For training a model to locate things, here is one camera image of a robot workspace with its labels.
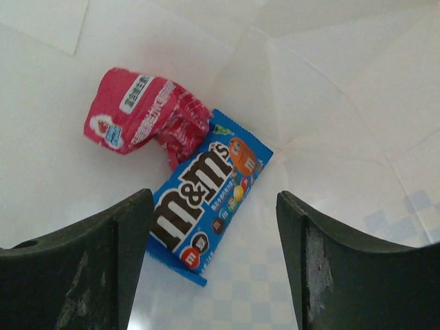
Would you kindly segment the checkered paper bag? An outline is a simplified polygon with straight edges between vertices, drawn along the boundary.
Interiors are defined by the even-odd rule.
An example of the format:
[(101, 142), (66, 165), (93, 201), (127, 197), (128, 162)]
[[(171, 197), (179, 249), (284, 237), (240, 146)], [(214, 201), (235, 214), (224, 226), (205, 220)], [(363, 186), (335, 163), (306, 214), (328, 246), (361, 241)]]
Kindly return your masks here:
[(2, 1), (1, 247), (171, 173), (83, 135), (113, 67), (163, 76), (273, 150), (200, 287), (147, 256), (130, 329), (295, 329), (276, 196), (358, 230), (439, 240), (438, 1)]

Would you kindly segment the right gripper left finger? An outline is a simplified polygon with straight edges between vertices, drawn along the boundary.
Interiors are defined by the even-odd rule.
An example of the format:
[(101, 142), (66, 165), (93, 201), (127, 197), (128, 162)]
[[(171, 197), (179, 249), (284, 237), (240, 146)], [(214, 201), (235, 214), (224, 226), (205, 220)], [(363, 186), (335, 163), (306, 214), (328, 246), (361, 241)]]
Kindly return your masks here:
[(126, 329), (153, 195), (142, 189), (60, 230), (1, 251), (2, 329)]

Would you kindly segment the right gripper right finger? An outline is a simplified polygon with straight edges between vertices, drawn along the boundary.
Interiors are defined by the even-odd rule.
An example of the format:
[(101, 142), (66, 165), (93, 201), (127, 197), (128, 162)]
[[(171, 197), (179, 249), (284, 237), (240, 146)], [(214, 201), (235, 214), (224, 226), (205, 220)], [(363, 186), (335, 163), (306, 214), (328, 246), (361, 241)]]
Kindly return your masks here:
[(439, 244), (371, 236), (280, 192), (276, 218), (299, 329), (438, 329)]

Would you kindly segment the blue candy packet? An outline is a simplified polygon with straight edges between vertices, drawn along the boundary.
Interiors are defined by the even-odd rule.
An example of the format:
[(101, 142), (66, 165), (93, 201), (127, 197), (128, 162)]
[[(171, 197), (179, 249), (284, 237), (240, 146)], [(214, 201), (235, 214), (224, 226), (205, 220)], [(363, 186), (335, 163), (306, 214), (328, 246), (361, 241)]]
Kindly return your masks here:
[(146, 251), (199, 286), (215, 250), (273, 152), (219, 110), (187, 161), (158, 189)]

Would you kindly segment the small red candy packet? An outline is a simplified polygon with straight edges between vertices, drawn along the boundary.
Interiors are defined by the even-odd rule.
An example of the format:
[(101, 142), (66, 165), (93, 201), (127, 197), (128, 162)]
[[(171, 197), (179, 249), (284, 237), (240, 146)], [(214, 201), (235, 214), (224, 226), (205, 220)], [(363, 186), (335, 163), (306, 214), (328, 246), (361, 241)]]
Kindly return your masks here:
[(175, 170), (204, 141), (212, 117), (212, 111), (178, 83), (114, 67), (100, 81), (83, 133), (121, 155), (155, 140)]

